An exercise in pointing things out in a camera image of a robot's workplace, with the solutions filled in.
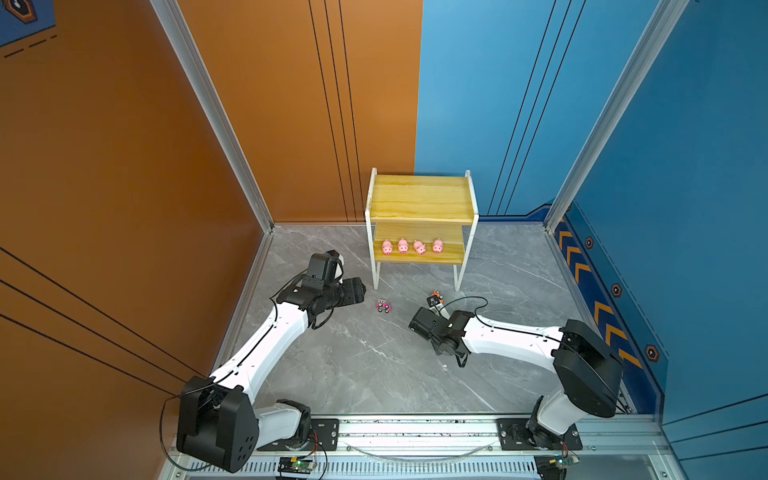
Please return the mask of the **pink toy pig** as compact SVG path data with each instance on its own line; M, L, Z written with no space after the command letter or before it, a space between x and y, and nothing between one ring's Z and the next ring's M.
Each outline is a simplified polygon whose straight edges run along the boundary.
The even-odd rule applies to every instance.
M393 245L389 240L384 240L381 245L382 253L389 256L393 252Z
M407 253L408 253L408 251L409 251L409 244L408 244L407 240L406 240L406 239L404 239L404 238L401 238L401 239L398 241L397 247L398 247L398 251L399 251L401 254L407 254Z
M432 251L435 254L441 254L444 250L444 243L440 238L437 238L432 243Z
M425 255L426 254L426 250L427 250L426 245L423 242L421 242L420 240L415 240L413 242L413 247L414 247L414 250L419 255Z

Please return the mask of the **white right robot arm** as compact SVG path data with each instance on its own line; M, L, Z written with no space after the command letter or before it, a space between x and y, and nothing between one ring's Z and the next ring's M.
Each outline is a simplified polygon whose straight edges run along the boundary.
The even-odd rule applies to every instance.
M531 327L493 321L474 312L450 314L421 307L409 329L438 355L450 355L463 368L472 354L522 361L554 374L558 384L536 401L525 425L528 442L552 449L568 430L591 415L611 418L619 407L622 360L584 322L562 327Z

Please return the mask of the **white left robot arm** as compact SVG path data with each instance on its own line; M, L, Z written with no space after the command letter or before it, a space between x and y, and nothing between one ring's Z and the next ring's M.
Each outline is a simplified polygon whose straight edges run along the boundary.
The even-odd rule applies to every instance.
M344 275L335 250L315 253L305 271L271 296L261 327L207 377L192 377L175 395L179 403L176 449L208 466L238 472L259 448L275 442L290 449L316 449L309 406L279 399L255 409L263 383L288 348L309 330L318 330L336 309L360 304L366 287Z

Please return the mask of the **wooden two-tier shelf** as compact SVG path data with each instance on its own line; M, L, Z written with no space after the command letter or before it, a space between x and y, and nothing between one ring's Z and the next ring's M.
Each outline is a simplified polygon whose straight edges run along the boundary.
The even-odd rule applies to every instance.
M477 225L479 208L472 174L462 176L396 175L371 171L364 211L373 287L380 283L385 263L436 264L453 268L455 290L461 288ZM398 241L409 244L407 254L398 251ZM440 238L441 254L432 251ZM386 256L381 245L389 240L393 252ZM419 255L413 242L426 245Z

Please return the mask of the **orange green toy car upper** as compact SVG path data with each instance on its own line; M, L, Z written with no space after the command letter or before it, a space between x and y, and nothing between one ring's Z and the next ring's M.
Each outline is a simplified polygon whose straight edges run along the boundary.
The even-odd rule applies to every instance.
M444 298L443 298L443 296L442 296L442 295L441 295L441 294L440 294L440 293L439 293L437 290L435 290L435 291L432 293L432 295L431 295L431 296L428 298L428 300L429 300L429 301L432 301L433 303L435 303L435 302L437 302L437 303L443 303L443 302L444 302Z

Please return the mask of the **pink teal toy van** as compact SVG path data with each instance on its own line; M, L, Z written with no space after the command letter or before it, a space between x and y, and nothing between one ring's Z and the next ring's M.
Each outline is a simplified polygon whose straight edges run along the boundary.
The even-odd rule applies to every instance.
M376 302L376 309L379 313L389 314L392 311L392 306L388 301L379 299Z

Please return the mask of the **right controller board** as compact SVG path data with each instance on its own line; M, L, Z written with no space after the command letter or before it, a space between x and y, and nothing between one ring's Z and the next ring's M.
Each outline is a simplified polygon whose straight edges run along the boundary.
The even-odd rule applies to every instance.
M534 460L541 480L565 480L568 469L580 463L580 458L575 454L535 456Z

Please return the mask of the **controller board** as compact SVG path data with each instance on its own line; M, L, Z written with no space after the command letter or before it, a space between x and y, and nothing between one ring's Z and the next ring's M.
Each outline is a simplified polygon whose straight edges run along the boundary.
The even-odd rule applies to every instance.
M580 458L575 454L535 456L534 460L541 480L565 480L568 469L580 463Z
M280 457L277 469L277 479L304 480L319 473L318 463L304 457Z

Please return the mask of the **left controller board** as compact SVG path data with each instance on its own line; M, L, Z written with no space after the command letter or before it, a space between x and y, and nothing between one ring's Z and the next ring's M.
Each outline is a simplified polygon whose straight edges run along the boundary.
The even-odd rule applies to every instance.
M277 479L304 480L319 473L318 463L304 457L280 457L277 469Z

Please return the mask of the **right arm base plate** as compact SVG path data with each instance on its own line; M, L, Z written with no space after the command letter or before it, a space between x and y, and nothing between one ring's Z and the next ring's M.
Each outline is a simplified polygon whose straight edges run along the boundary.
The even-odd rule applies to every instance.
M528 420L502 417L495 421L497 436L503 451L572 452L583 449L576 425L571 425L563 435L556 435L542 427L530 429Z

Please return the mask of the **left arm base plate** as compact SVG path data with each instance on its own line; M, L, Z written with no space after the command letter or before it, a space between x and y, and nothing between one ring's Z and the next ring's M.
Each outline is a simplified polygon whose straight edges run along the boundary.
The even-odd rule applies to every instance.
M313 416L309 422L299 426L298 433L293 437L268 443L259 447L258 451L309 451L319 443L320 450L330 453L337 449L339 427L338 418Z

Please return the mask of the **aluminium mounting rail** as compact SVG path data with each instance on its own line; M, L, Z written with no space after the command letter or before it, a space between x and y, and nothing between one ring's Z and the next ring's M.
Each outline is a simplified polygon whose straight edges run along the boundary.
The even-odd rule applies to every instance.
M327 453L256 450L236 473L169 450L163 479L277 479L280 457L318 463L309 479L540 479L535 456L575 454L566 479L683 479L685 473L660 426L648 415L577 422L583 449L503 451L495 421L513 414L332 415L340 420L337 449Z

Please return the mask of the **left aluminium corner post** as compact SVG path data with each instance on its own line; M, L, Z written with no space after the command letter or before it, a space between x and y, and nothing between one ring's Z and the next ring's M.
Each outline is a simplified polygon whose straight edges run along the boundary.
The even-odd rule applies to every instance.
M150 4L254 216L262 230L271 234L274 220L179 3L151 0Z

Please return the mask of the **aluminium corner post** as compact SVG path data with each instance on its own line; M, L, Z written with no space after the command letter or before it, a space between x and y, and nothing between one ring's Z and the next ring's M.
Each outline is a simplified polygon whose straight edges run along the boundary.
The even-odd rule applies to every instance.
M274 220L179 3L151 0L150 4L254 216L262 230L271 234Z
M658 2L543 222L548 234L564 218L688 4L688 0Z

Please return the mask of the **right aluminium corner post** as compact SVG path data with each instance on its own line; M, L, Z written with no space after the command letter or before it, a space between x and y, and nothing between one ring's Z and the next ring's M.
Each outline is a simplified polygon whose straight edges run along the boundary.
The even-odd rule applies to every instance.
M548 234L564 218L688 4L688 0L658 2L543 222Z

